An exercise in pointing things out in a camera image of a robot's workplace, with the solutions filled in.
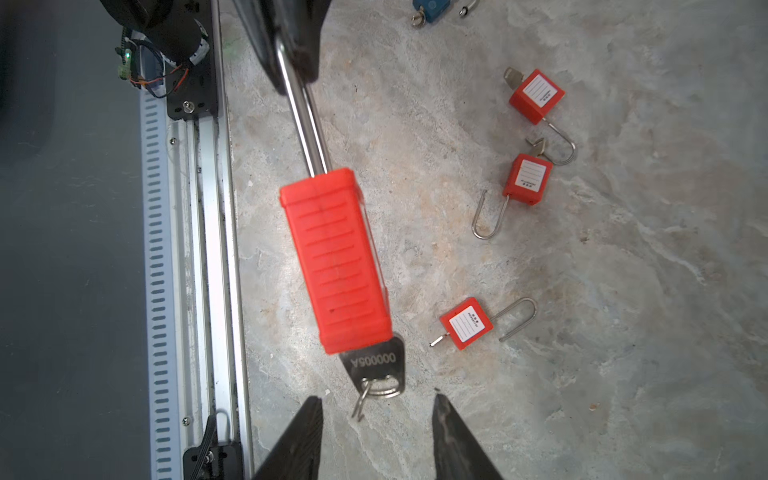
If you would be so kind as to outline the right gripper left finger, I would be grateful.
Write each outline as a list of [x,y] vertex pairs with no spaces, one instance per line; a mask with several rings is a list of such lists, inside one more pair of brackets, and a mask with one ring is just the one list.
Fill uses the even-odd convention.
[[317,480],[323,420],[322,400],[308,397],[252,479]]

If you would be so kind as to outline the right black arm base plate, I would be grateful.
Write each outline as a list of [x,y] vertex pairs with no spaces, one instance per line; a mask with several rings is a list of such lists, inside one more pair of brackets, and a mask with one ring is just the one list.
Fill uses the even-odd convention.
[[217,419],[211,414],[206,421],[202,442],[185,451],[184,480],[243,480],[244,463],[240,442],[218,444]]

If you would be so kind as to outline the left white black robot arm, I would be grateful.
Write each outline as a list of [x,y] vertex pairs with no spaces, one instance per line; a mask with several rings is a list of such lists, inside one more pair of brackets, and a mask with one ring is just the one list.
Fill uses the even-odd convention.
[[[286,93],[277,59],[276,41],[306,83],[317,80],[321,30],[330,0],[237,1],[237,13],[257,58],[281,95]],[[107,13],[123,27],[138,31],[170,60],[189,59],[201,32],[182,1],[104,1]]]

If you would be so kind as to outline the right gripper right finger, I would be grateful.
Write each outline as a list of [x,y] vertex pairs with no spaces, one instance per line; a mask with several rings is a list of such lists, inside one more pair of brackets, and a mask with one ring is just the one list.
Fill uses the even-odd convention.
[[503,479],[443,393],[434,399],[432,431],[437,480]]

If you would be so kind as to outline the silver key with ring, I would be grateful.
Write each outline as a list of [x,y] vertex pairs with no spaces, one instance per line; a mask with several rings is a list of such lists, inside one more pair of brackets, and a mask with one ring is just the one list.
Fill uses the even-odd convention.
[[352,417],[364,418],[368,399],[394,398],[406,390],[405,342],[395,333],[385,342],[339,354],[339,358],[358,392]]

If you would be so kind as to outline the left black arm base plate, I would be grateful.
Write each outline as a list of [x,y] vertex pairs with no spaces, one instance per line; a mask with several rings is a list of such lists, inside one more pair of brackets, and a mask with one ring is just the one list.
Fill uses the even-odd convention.
[[185,10],[202,27],[209,45],[206,56],[189,72],[182,85],[166,98],[167,115],[171,120],[193,120],[216,117],[219,110],[217,67],[214,35],[215,8],[211,1],[186,1]]

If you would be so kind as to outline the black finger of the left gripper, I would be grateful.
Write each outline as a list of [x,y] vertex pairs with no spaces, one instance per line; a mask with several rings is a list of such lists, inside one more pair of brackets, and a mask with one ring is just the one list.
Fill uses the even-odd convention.
[[286,87],[277,59],[277,40],[305,83],[319,75],[321,30],[330,0],[235,0],[257,58],[276,91]]

